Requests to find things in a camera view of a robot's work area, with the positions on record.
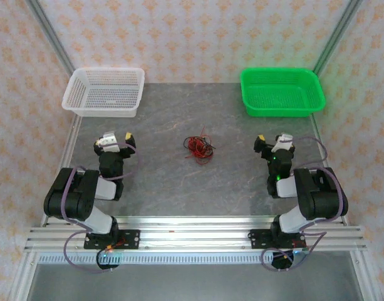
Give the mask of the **white plastic basket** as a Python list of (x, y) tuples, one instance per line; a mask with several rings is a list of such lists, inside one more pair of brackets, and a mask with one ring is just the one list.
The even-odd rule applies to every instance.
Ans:
[(141, 68), (78, 68), (70, 77), (61, 106), (80, 117), (133, 118), (144, 83)]

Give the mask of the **green plastic basket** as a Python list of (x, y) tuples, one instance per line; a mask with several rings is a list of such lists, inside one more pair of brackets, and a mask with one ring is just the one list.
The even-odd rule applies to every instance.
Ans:
[(305, 68), (246, 68), (240, 84), (251, 117), (308, 117), (326, 105), (318, 76)]

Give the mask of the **aluminium base rail beam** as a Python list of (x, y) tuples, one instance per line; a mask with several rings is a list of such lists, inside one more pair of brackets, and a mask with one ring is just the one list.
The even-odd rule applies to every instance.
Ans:
[[(270, 227), (272, 216), (119, 216), (121, 229), (141, 231), (140, 251), (147, 252), (251, 252), (250, 230)], [(48, 218), (42, 227), (31, 228), (25, 251), (59, 252), (64, 243), (68, 251), (80, 251), (83, 234), (70, 238), (80, 228), (63, 220)], [(360, 226), (348, 226), (343, 218), (314, 225), (307, 230), (307, 244), (312, 245), (316, 234), (326, 236), (316, 246), (317, 251), (366, 250), (368, 242)]]

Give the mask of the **grey metal shelf panel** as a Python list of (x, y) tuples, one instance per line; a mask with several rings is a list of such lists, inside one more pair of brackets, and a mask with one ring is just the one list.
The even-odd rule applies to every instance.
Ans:
[(363, 301), (347, 259), (313, 256), (295, 271), (259, 265), (128, 265), (88, 274), (40, 265), (27, 301)]

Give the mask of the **aluminium frame post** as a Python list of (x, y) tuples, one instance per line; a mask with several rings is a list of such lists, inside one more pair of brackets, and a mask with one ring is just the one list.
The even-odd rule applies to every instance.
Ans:
[(313, 72), (319, 77), (320, 74), (324, 71), (327, 66), (330, 58), (333, 55), (334, 50), (341, 41), (344, 33), (348, 29), (351, 21), (353, 20), (357, 10), (361, 6), (363, 0), (349, 0), (348, 5), (346, 6), (343, 14), (341, 15), (339, 21), (337, 22), (334, 30), (325, 44), (315, 66)]
[(31, 10), (33, 16), (39, 23), (42, 32), (52, 46), (54, 52), (56, 53), (59, 61), (63, 65), (63, 68), (69, 76), (72, 76), (75, 67), (72, 64), (70, 57), (68, 56), (63, 44), (61, 43), (56, 31), (54, 30), (53, 25), (51, 24), (47, 14), (45, 13), (42, 5), (39, 3), (39, 0), (24, 0), (28, 5), (28, 8)]

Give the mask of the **aluminium table side rail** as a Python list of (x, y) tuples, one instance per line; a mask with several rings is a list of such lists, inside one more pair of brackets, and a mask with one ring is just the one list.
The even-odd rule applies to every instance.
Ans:
[(60, 159), (60, 163), (58, 164), (58, 168), (55, 173), (55, 177), (58, 176), (62, 168), (70, 166), (71, 158), (76, 144), (76, 139), (81, 125), (81, 120), (82, 118), (77, 115), (74, 115), (72, 118), (70, 129), (66, 137), (65, 146)]
[[(310, 117), (311, 124), (313, 126), (314, 136), (320, 142), (322, 142), (321, 137), (320, 137), (320, 132), (319, 132), (319, 129), (318, 129), (318, 126), (317, 126), (314, 114), (311, 114), (309, 117)], [(326, 156), (325, 156), (324, 149), (321, 147), (321, 145), (319, 143), (318, 143), (318, 149), (319, 149), (319, 153), (321, 154), (321, 158), (323, 159), (321, 165), (323, 167), (329, 167), (328, 160), (325, 158)], [(343, 224), (343, 226), (348, 226), (349, 225), (348, 220), (346, 219), (345, 216), (339, 217), (338, 219), (336, 219), (336, 221), (341, 222)]]

